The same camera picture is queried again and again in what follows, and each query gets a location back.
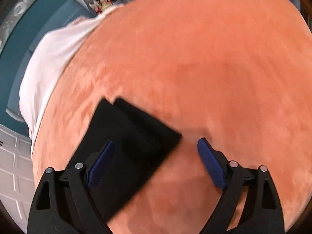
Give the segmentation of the white bed sheet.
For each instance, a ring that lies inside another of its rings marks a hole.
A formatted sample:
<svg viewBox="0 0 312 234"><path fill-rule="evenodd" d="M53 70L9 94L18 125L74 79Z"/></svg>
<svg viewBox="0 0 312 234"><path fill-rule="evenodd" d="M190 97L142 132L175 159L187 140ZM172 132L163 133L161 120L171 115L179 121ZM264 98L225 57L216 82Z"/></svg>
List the white bed sheet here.
<svg viewBox="0 0 312 234"><path fill-rule="evenodd" d="M41 121L54 88L66 66L102 21L123 4L112 5L95 18L79 17L58 33L47 38L43 50L37 50L30 59L21 83L19 105L28 126L31 151Z"/></svg>

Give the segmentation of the grey upholstered headboard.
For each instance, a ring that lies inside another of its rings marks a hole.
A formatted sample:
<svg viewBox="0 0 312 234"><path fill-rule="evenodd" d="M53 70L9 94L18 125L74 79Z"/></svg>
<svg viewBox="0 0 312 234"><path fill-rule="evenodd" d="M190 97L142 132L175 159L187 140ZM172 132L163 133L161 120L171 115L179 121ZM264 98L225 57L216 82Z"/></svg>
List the grey upholstered headboard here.
<svg viewBox="0 0 312 234"><path fill-rule="evenodd" d="M96 17L96 13L85 0L67 0L49 17L47 22L40 27L39 31L35 34L33 41L27 47L26 53L20 62L8 96L6 113L11 116L12 119L21 123L25 122L19 107L19 90L33 54L37 52L37 50L43 50L43 45L48 43L46 39L51 38L51 34L58 33L79 17L92 19Z"/></svg>

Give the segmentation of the red white figurines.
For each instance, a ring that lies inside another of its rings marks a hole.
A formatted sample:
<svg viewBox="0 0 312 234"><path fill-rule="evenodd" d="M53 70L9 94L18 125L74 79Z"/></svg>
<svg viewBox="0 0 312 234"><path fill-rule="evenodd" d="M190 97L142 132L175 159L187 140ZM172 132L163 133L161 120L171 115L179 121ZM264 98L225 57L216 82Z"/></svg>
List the red white figurines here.
<svg viewBox="0 0 312 234"><path fill-rule="evenodd" d="M113 5L113 0L85 0L89 7L97 14L101 14Z"/></svg>

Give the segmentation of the silver wall art panel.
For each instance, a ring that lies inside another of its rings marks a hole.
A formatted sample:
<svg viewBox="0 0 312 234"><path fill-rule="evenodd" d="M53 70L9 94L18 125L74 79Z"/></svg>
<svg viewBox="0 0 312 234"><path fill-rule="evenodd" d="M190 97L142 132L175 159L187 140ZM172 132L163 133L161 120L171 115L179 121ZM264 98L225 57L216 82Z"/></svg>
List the silver wall art panel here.
<svg viewBox="0 0 312 234"><path fill-rule="evenodd" d="M36 0L17 0L16 4L8 12L1 23L1 52L17 23L35 2Z"/></svg>

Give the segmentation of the black pants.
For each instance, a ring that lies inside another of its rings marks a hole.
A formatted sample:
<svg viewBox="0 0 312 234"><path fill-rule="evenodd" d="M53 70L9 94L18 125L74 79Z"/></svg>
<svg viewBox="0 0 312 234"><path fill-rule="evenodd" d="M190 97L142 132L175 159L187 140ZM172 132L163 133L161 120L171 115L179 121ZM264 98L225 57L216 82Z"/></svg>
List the black pants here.
<svg viewBox="0 0 312 234"><path fill-rule="evenodd" d="M104 221L109 221L153 175L179 144L181 133L122 98L102 99L67 168L86 163L109 142L113 155L104 154L99 186L91 197Z"/></svg>

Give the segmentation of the orange velvet bed cover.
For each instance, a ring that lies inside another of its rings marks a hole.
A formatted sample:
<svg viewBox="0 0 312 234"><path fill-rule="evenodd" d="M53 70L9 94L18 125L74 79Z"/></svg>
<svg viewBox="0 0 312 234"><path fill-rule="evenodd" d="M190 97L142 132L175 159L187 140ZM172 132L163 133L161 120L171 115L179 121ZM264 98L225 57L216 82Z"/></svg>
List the orange velvet bed cover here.
<svg viewBox="0 0 312 234"><path fill-rule="evenodd" d="M311 32L288 0L135 0L102 21L60 77L32 154L65 168L101 98L122 97L183 135L109 222L114 233L198 233L217 204L205 137L265 165L289 229L311 199Z"/></svg>

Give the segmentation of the white panelled wardrobe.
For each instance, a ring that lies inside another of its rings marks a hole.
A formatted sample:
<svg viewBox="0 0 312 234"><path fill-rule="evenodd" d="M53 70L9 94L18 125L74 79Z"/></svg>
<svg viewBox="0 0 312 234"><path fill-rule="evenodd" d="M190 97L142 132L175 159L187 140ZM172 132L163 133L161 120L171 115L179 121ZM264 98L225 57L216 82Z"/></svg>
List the white panelled wardrobe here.
<svg viewBox="0 0 312 234"><path fill-rule="evenodd" d="M1 125L1 202L23 232L34 193L31 140Z"/></svg>

